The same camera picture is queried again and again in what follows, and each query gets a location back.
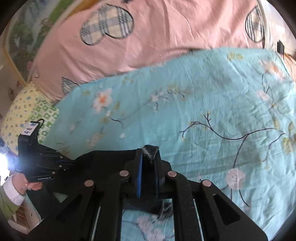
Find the person's hand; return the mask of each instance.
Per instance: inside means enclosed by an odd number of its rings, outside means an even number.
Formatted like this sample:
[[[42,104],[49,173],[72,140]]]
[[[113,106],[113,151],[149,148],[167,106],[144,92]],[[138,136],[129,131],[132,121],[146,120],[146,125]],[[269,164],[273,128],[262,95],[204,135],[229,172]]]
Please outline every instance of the person's hand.
[[[41,189],[43,185],[42,182],[29,183],[25,175],[19,172],[13,174],[12,184],[21,195],[24,195],[27,189],[37,191]]]

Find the yellow patterned fabric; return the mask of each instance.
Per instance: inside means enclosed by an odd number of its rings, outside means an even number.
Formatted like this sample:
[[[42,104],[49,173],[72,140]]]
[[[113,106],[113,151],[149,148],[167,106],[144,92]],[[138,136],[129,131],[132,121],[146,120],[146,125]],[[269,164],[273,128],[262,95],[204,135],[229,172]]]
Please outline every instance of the yellow patterned fabric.
[[[4,140],[5,146],[18,154],[17,139],[22,132],[24,124],[28,121],[40,96],[44,95],[36,89],[34,83],[29,83],[17,95],[4,117],[0,137]]]

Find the green patterned fabric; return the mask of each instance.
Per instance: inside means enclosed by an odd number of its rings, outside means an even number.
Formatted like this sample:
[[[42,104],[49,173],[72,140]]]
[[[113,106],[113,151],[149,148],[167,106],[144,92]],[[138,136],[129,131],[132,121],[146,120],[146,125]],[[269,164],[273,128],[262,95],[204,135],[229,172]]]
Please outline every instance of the green patterned fabric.
[[[38,142],[42,144],[50,128],[54,124],[59,115],[59,109],[52,106],[52,103],[48,102],[44,98],[39,98],[36,107],[32,111],[29,121],[37,121],[44,119],[44,124],[39,130]]]

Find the silver screw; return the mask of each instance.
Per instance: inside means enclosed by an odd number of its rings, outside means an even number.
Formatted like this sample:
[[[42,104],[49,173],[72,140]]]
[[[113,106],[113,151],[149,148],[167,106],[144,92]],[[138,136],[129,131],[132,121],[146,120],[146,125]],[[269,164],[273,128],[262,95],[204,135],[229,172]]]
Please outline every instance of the silver screw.
[[[175,171],[169,171],[168,172],[169,177],[175,177],[176,175],[177,175],[177,173]]]
[[[84,185],[85,185],[86,187],[91,187],[93,184],[94,184],[94,181],[93,181],[93,180],[86,180],[86,181],[84,182]]]
[[[126,171],[126,170],[122,170],[120,173],[119,173],[120,176],[122,177],[127,177],[129,175],[129,172]]]
[[[202,184],[206,187],[210,187],[212,185],[211,181],[209,181],[209,180],[203,180]]]

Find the blue floral bed sheet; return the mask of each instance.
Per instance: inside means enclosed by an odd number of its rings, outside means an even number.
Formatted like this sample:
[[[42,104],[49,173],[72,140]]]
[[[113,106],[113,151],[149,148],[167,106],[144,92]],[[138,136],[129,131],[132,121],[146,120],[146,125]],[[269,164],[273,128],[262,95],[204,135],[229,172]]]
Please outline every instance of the blue floral bed sheet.
[[[72,159],[159,146],[173,170],[211,180],[271,240],[295,207],[295,87],[271,51],[196,51],[76,87],[44,144]],[[126,210],[121,240],[170,241],[173,229]]]

